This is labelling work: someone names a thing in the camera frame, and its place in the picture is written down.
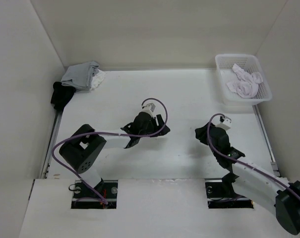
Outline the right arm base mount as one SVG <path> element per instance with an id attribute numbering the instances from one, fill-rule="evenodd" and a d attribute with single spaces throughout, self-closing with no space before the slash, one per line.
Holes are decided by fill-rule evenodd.
<path id="1" fill-rule="evenodd" d="M 234 192 L 232 183 L 238 177 L 228 173 L 222 178 L 205 180 L 207 205 L 209 209 L 253 209 L 253 202 Z"/>

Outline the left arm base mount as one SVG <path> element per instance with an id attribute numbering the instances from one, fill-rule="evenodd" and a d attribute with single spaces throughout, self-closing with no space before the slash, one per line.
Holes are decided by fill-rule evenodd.
<path id="1" fill-rule="evenodd" d="M 97 185 L 95 190 L 108 202 L 104 204 L 96 193 L 87 188 L 81 181 L 76 181 L 68 187 L 68 190 L 72 192 L 71 209 L 116 209 L 118 185 L 118 180 L 104 180 Z"/>

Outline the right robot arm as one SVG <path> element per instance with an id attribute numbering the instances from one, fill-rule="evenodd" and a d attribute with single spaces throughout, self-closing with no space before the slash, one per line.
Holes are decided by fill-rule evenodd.
<path id="1" fill-rule="evenodd" d="M 275 216 L 285 231 L 295 236 L 300 233 L 300 181 L 289 182 L 257 166 L 231 146 L 219 125 L 197 128 L 195 137 L 209 146 L 218 164 L 228 171 L 221 183 L 224 195 L 246 197 Z"/>

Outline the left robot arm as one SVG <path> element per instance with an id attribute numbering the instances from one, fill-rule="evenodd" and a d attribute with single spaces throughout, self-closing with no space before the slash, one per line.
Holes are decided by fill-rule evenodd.
<path id="1" fill-rule="evenodd" d="M 97 132 L 89 125 L 82 125 L 69 140 L 63 142 L 59 154 L 78 178 L 85 184 L 90 197 L 102 197 L 103 179 L 93 164 L 104 149 L 130 149 L 143 137 L 164 136 L 170 132 L 161 115 L 141 111 L 134 121 L 115 132 Z"/>

